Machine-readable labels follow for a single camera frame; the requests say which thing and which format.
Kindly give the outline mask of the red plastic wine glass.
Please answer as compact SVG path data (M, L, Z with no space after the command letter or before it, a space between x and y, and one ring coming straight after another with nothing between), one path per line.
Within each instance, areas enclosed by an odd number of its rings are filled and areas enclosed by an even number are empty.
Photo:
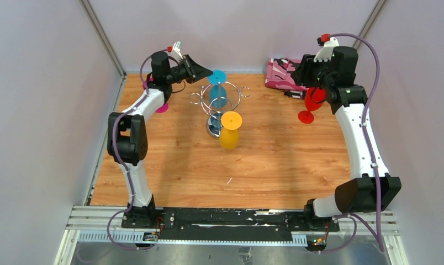
M312 123L315 119L313 112L321 108L325 101L325 90L318 87L309 88L304 99L306 110L302 110L299 112L298 119L304 124Z

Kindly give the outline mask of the chrome wire glass rack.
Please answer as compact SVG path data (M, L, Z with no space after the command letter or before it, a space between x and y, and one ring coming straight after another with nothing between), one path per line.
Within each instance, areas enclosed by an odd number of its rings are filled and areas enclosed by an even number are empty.
M235 111L243 98L251 94L244 94L249 87L238 87L233 83L217 82L202 86L199 92L190 94L190 104L199 105L208 116L205 123L207 133L218 139L223 128L221 117L225 112Z

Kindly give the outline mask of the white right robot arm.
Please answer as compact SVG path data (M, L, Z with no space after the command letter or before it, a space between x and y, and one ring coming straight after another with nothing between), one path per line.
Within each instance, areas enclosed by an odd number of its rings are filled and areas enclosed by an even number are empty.
M401 190L400 178L390 174L380 157L366 90L355 83L357 62L356 49L337 46L327 59L305 54L292 73L295 84L325 92L340 124L351 168L350 180L337 186L333 195L306 203L303 223L309 230L318 230L325 219L342 214L380 214Z

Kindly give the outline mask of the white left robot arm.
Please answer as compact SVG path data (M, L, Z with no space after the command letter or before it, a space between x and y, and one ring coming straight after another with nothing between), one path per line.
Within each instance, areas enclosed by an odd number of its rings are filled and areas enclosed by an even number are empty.
M170 65L170 59L166 50L148 56L145 62L150 63L151 72L141 78L142 95L122 112L112 112L108 117L107 151L122 170L129 195L123 227L150 228L158 220L144 167L149 147L147 121L168 102L175 83L191 84L213 74L189 55L183 55L175 66Z

